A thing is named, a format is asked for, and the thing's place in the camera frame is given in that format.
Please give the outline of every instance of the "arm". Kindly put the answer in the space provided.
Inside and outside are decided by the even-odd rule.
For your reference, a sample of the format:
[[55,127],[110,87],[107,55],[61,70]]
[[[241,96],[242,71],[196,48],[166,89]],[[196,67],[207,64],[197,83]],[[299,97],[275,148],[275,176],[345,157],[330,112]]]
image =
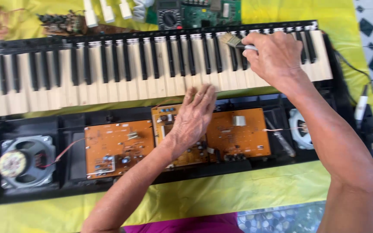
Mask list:
[[172,130],[107,191],[83,223],[82,233],[118,232],[155,178],[205,134],[217,99],[215,88],[204,85],[192,101],[194,93],[187,90]]
[[242,40],[251,69],[301,112],[323,166],[331,175],[318,232],[373,232],[373,159],[350,125],[322,98],[300,68],[302,43],[291,34],[251,33]]

